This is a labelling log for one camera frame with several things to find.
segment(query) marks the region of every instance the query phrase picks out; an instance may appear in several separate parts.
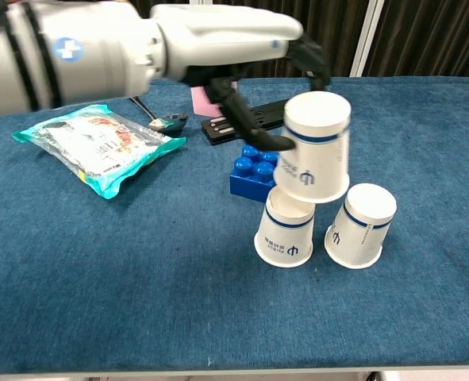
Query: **dark curtain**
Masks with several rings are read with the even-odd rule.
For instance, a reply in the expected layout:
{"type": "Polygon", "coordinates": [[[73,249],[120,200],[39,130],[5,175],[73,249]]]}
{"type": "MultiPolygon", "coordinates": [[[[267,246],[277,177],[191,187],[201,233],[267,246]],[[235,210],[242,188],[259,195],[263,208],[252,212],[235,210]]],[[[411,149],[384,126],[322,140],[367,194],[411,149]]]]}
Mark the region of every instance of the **dark curtain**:
{"type": "MultiPolygon", "coordinates": [[[[142,17],[149,15],[155,4],[188,1],[131,0],[142,17]]],[[[332,73],[348,76],[367,11],[368,0],[213,0],[214,4],[251,6],[288,14],[303,25],[304,30],[319,43],[328,55],[332,73]]],[[[248,76],[300,76],[285,60],[258,63],[248,76]]]]}
{"type": "Polygon", "coordinates": [[[364,75],[469,75],[469,0],[386,0],[364,75]]]}

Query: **paper cup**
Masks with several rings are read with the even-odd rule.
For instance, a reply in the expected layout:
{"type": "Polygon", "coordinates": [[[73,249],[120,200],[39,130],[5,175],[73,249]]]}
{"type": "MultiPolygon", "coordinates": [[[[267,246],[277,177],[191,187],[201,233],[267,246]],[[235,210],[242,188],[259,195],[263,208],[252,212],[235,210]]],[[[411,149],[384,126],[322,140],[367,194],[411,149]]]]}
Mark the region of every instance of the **paper cup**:
{"type": "Polygon", "coordinates": [[[324,239],[326,252],[342,266],[360,269],[377,262],[396,213],[396,200],[375,184],[358,184],[347,193],[324,239]]]}
{"type": "Polygon", "coordinates": [[[275,182],[303,202],[323,203],[348,189],[351,105],[338,94],[310,91],[285,105],[282,135],[296,148],[279,154],[275,182]]]}
{"type": "Polygon", "coordinates": [[[274,266],[296,267],[313,251],[312,231],[315,205],[271,189],[254,244],[259,256],[274,266]]]}

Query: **plastic food package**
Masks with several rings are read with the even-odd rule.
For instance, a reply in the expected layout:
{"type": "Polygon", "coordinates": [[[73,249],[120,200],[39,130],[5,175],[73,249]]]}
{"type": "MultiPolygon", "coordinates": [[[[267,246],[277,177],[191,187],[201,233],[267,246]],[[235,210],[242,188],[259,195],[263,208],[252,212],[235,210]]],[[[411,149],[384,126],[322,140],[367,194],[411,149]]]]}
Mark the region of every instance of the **plastic food package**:
{"type": "Polygon", "coordinates": [[[114,197],[124,179],[186,141],[138,125],[106,105],[88,106],[12,136],[56,156],[103,198],[114,197]]]}

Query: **blue tablecloth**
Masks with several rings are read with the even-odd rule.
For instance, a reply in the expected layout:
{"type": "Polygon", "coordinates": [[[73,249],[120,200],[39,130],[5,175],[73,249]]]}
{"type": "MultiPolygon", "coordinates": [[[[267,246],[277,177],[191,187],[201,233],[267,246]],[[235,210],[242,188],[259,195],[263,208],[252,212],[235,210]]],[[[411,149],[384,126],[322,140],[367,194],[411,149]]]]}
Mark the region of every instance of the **blue tablecloth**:
{"type": "MultiPolygon", "coordinates": [[[[307,83],[239,89],[257,106],[307,83]]],[[[10,136],[78,107],[0,117],[0,373],[469,364],[469,79],[334,79],[331,91],[352,104],[352,184],[398,201],[362,271],[323,249],[341,200],[317,207],[308,263],[264,263],[263,204],[229,194],[242,143],[210,146],[200,117],[109,201],[10,136]]],[[[143,99],[192,114],[185,86],[143,99]]],[[[147,122],[126,99],[107,104],[147,122]]]]}

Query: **pink card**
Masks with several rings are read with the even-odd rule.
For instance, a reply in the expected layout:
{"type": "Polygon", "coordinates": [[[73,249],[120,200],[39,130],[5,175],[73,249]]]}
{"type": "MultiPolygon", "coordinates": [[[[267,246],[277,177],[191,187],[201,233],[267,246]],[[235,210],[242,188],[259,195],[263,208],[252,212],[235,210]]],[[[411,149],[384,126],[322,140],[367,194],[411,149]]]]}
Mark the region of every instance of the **pink card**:
{"type": "MultiPolygon", "coordinates": [[[[233,82],[232,86],[236,89],[237,83],[233,82]]],[[[221,112],[217,105],[212,105],[204,87],[192,87],[192,103],[194,104],[194,114],[204,115],[205,117],[220,117],[221,112]]]]}

